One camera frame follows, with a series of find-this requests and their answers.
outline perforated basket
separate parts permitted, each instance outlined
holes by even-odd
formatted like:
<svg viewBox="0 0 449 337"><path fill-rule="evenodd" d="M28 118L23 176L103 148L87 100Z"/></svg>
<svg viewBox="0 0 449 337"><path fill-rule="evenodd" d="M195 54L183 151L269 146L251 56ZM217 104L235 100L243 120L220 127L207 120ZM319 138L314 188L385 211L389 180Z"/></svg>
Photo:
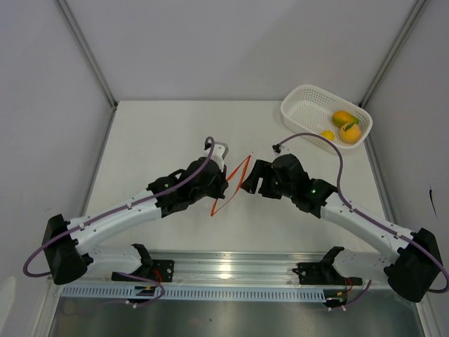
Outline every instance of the perforated basket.
<svg viewBox="0 0 449 337"><path fill-rule="evenodd" d="M338 110L348 111L359 120L362 136L355 144L347 144L340 138L340 128L332 123L332 115ZM373 126L371 116L360 107L329 93L317 86L298 86L288 94L281 104L283 122L291 131L320 134L331 130L335 134L334 144L345 153L358 147L370 133ZM311 143L335 154L334 149L325 141L315 137L305 137Z"/></svg>

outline green leaf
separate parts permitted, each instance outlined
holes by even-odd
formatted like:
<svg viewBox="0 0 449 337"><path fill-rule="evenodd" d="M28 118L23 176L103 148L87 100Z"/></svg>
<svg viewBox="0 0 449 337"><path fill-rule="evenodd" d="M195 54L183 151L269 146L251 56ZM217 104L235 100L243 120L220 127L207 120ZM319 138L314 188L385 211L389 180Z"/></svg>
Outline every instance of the green leaf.
<svg viewBox="0 0 449 337"><path fill-rule="evenodd" d="M350 123L344 130L348 131L355 123Z"/></svg>

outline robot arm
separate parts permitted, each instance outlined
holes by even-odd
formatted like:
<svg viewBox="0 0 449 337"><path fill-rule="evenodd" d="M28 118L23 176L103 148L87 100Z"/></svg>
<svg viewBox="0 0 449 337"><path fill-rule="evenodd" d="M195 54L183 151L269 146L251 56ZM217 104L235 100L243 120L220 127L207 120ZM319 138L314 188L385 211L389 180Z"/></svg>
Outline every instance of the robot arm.
<svg viewBox="0 0 449 337"><path fill-rule="evenodd" d="M399 295L420 302L440 270L418 249L399 239L406 237L423 246L441 262L435 236L425 229L414 233L383 220L365 210L363 213L395 234L384 231L355 212L361 208L342 203L337 188L324 180L311 179L300 161L283 146L273 146L275 160L257 160L242 189L254 194L262 179L259 193L263 197L290 198L301 211L311 213L352 232L374 247L378 253L354 253L333 247L320 263L299 263L293 270L302 284L344 284L347 277L362 277L388 283Z"/></svg>
<svg viewBox="0 0 449 337"><path fill-rule="evenodd" d="M207 144L203 156L186 170L177 170L156 179L145 190L109 209L70 220L65 220L62 215L52 217L48 221L43 244L62 232L73 230L70 235L44 249L55 284L72 282L86 273L104 277L111 271L148 278L153 263L143 245L134 244L125 249L106 249L98 245L140 223L184 211L203 197L223 199L228 186L225 166L228 147L224 143L215 143L212 154L209 153L211 150ZM209 155L210 161L188 183L168 194L153 197L187 180ZM117 273L113 273L112 279L114 277L120 278Z"/></svg>

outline basket rim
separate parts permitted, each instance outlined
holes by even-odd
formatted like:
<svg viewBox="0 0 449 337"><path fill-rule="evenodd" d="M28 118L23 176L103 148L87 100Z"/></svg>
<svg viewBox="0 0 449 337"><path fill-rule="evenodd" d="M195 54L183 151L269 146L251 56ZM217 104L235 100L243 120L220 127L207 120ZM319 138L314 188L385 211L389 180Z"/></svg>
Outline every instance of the basket rim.
<svg viewBox="0 0 449 337"><path fill-rule="evenodd" d="M362 114L364 114L364 115L368 118L368 126L366 127L366 131L365 131L365 133L361 136L361 138L357 141L357 143L352 144L352 145L339 145L339 144L337 144L337 143L333 143L336 147L338 147L339 149L342 149L342 150L351 150L351 149L354 149L355 147L358 147L361 143L363 143L363 141L366 139L366 137L368 137L368 134L370 133L371 128L373 127L373 118L370 116L370 114L368 114L368 112L367 112L366 110L362 109L361 107L358 107L357 105L355 105L355 104L349 102L348 100L345 100L344 98L341 98L341 97L339 97L339 96L337 96L337 95L334 95L333 93L330 93L330 92L328 92L328 91L326 91L326 90L324 90L324 89L322 89L322 88L320 88L320 87L318 87L318 86L314 86L314 85L312 85L312 84L302 84L302 85L300 85L300 86L294 88L294 89L287 95L287 97L284 98L284 100L283 100L282 103L281 103L281 114L282 114L282 116L283 116L284 119L288 119L288 120L291 121L292 123L294 123L294 124L300 126L300 127L303 128L304 130L307 130L308 132L315 133L316 135L319 135L317 132L315 132L315 131L313 131L313 130L310 130L310 129L307 128L306 126L304 126L304 125L302 125L302 124L298 124L297 122L293 121L293 120L292 120L292 119L285 113L285 111L284 111L284 106L285 106L287 100L288 100L289 98L291 98L294 94L296 94L299 90L306 89L306 88L310 88L310 89L314 89L314 90L316 90L316 91L320 91L321 93L326 94L329 98L333 98L334 100L340 101L341 103L344 103L344 104L347 104L347 105L351 105L351 107L354 107L356 110L358 110L359 112L361 112Z"/></svg>

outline perforated metal strip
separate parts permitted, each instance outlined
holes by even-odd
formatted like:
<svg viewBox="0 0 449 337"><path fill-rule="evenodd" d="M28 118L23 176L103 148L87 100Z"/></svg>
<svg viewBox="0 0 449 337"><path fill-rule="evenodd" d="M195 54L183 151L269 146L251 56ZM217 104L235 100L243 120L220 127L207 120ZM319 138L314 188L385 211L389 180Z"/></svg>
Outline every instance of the perforated metal strip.
<svg viewBox="0 0 449 337"><path fill-rule="evenodd" d="M321 289L298 288L248 288L222 286L165 286L166 300L243 300L263 302L325 302ZM134 286L114 284L70 284L63 290L63 297L91 298L139 298L150 299L153 296L139 296L142 289Z"/></svg>

